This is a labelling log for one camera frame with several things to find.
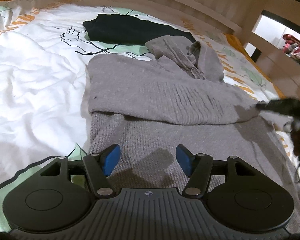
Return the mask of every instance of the metal screw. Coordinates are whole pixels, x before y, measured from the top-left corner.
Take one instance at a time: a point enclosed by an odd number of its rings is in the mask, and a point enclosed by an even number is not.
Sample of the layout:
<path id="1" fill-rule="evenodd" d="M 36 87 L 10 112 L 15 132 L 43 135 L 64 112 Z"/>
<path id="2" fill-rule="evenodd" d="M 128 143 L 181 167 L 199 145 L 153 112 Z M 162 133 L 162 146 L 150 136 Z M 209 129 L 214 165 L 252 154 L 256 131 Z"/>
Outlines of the metal screw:
<path id="1" fill-rule="evenodd" d="M 186 189 L 186 194 L 190 195 L 190 196 L 196 196 L 199 195 L 201 193 L 201 190 L 199 190 L 196 187 L 189 187 Z"/>
<path id="2" fill-rule="evenodd" d="M 100 195 L 100 196 L 109 196 L 113 193 L 113 190 L 108 188 L 108 187 L 102 187 L 100 189 L 97 190 L 97 193 Z"/>

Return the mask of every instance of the crosshair logo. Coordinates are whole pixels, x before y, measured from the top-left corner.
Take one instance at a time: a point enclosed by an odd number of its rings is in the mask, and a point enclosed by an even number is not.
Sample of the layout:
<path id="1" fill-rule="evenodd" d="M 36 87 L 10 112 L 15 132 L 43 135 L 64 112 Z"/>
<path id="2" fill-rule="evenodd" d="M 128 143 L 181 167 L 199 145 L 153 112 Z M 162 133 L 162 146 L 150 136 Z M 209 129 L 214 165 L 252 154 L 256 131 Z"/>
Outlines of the crosshair logo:
<path id="1" fill-rule="evenodd" d="M 147 195 L 148 197 L 150 197 L 152 194 L 153 194 L 153 192 L 150 191 L 150 190 L 148 190 L 148 191 L 145 192 L 145 195 Z"/>

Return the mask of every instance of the pile of clothes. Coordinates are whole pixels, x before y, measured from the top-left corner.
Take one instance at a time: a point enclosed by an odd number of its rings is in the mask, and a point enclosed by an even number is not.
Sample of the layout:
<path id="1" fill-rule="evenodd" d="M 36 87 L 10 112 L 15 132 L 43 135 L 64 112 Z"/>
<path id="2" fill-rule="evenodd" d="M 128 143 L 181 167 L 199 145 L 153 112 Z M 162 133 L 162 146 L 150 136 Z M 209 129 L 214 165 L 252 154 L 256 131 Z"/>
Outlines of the pile of clothes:
<path id="1" fill-rule="evenodd" d="M 290 34 L 283 35 L 286 45 L 283 52 L 300 64 L 300 41 Z"/>

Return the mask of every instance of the ribbed knit fabric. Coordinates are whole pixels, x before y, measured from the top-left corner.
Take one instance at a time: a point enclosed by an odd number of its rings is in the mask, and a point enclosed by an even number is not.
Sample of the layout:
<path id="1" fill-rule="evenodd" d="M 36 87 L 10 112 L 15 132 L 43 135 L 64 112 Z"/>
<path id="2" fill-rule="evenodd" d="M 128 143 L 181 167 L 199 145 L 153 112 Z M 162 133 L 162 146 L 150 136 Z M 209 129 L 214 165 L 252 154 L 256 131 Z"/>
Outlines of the ribbed knit fabric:
<path id="1" fill-rule="evenodd" d="M 288 230 L 300 232 L 296 170 L 273 127 L 258 116 L 256 101 L 223 82 L 194 79 L 177 64 L 165 55 L 156 61 L 106 54 L 90 60 L 90 153 L 113 143 L 121 147 L 111 185 L 182 190 L 188 178 L 176 161 L 178 144 L 216 160 L 237 155 L 290 192 L 295 212 Z M 213 177 L 210 187 L 221 182 Z"/>

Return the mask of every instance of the ribbed gray gripper base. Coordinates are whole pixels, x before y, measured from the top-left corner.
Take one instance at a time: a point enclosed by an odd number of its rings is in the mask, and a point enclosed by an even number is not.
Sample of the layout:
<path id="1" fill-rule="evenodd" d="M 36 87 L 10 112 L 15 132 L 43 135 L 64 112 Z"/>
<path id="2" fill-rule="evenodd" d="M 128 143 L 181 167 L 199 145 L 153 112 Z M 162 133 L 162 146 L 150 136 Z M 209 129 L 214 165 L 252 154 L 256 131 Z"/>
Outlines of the ribbed gray gripper base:
<path id="1" fill-rule="evenodd" d="M 122 189 L 114 198 L 98 200 L 71 228 L 49 234 L 18 229 L 10 233 L 19 240 L 278 240 L 289 235 L 284 229 L 266 234 L 229 229 L 200 200 L 184 198 L 175 188 Z"/>

